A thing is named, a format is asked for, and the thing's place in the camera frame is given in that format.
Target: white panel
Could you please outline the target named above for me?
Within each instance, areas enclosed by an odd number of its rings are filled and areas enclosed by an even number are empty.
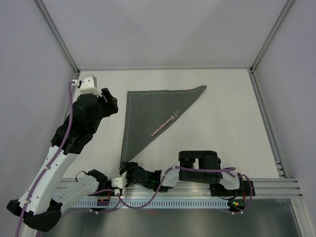
[[[14,236],[6,210],[33,181],[68,103],[74,73],[31,0],[0,7],[0,236]]]
[[[257,69],[283,153],[316,222],[316,1],[296,1]]]
[[[44,0],[80,69],[251,66],[286,0]]]
[[[205,92],[162,135],[132,161],[147,170],[171,167],[185,150],[214,150],[223,167],[251,178],[278,178],[247,70],[146,70],[82,72],[94,75],[118,99],[118,114],[104,118],[65,178],[98,169],[119,173],[128,90],[181,90],[207,85]]]

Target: gray napkin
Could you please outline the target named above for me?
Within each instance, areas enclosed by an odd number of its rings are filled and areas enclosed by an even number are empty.
[[[128,91],[120,163],[129,162],[166,131],[205,89],[203,85],[190,90]],[[152,137],[151,134],[176,110],[181,111],[178,117]]]

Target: cable clip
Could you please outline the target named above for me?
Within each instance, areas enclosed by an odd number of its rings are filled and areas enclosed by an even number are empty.
[[[94,212],[96,215],[98,215],[98,211],[94,211],[94,210],[90,209],[90,212]]]
[[[80,81],[79,80],[75,79],[75,80],[73,80],[73,82],[74,82],[74,86],[80,87]]]
[[[120,189],[114,189],[115,195],[120,195]]]

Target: white wall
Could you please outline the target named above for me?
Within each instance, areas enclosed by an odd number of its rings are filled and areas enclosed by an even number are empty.
[[[296,1],[256,73],[285,168],[316,222],[316,1]]]
[[[250,67],[286,0],[44,0],[84,69]]]
[[[5,207],[42,165],[74,72],[32,0],[2,1],[0,32],[0,236],[14,236]]]

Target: metal fork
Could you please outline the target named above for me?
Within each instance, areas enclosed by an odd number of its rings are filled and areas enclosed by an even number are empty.
[[[163,127],[167,125],[167,123],[169,123],[170,121],[178,117],[179,114],[180,114],[180,110],[176,110],[176,112],[174,112],[173,115],[171,115],[171,117],[166,122],[164,122],[159,128],[157,128],[157,130],[153,132],[151,136],[152,137],[155,136]]]

